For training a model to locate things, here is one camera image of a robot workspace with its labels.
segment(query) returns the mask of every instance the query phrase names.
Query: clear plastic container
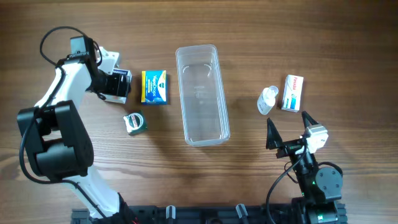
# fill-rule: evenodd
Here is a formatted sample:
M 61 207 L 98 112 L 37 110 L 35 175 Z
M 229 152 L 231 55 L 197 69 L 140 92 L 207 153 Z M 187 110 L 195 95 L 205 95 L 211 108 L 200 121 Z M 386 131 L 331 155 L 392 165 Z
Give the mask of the clear plastic container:
M 191 146 L 225 142 L 230 133 L 217 48 L 181 47 L 175 55 L 185 141 Z

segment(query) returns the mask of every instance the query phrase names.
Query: blue and yellow box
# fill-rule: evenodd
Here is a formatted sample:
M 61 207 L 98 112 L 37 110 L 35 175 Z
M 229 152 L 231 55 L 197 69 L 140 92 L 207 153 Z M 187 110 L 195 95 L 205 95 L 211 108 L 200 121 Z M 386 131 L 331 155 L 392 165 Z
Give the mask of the blue and yellow box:
M 145 105 L 167 104 L 166 70 L 142 71 L 141 103 Z

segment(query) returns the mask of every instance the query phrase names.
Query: wooden table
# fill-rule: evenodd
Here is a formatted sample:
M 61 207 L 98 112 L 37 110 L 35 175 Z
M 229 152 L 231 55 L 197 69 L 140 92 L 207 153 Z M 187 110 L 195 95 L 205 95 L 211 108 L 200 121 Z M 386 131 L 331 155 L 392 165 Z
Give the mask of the wooden table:
M 301 109 L 329 130 L 318 161 L 345 172 L 349 222 L 397 223 L 397 9 L 393 1 L 2 1 L 0 223 L 69 223 L 71 209 L 83 208 L 64 186 L 28 181 L 17 158 L 16 114 L 41 99 L 54 77 L 40 40 L 65 25 L 120 52 L 121 68 L 134 74 L 126 105 L 87 93 L 80 108 L 95 166 L 128 204 L 264 203 L 287 159 L 266 149 L 268 116 L 256 100 L 267 86 L 282 91 L 294 74 L 305 79 Z M 45 53 L 64 58 L 74 35 L 54 33 Z M 218 48 L 228 107 L 231 139 L 215 147 L 190 147 L 183 138 L 175 51 L 200 44 Z M 141 71 L 158 69 L 170 74 L 170 104 L 141 106 Z M 149 130 L 130 137 L 122 116 L 137 110 Z M 300 113 L 274 108 L 269 117 L 285 140 L 303 133 Z M 285 178 L 271 201 L 299 195 Z

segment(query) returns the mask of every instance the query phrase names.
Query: yellow stripe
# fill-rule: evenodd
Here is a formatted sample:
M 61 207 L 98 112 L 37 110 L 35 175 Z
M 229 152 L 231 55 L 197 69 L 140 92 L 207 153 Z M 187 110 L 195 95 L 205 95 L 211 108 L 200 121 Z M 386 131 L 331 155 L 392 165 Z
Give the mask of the yellow stripe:
M 145 102 L 145 71 L 142 71 L 142 93 L 141 93 L 141 103 Z

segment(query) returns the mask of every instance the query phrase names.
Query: white bottle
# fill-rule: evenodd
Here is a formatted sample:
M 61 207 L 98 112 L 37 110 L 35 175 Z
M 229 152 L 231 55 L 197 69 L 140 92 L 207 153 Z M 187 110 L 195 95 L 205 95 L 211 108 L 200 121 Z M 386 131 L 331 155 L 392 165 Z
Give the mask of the white bottle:
M 257 107 L 263 115 L 267 115 L 272 107 L 275 105 L 276 96 L 278 95 L 278 88 L 276 86 L 270 86 L 265 88 L 257 101 Z

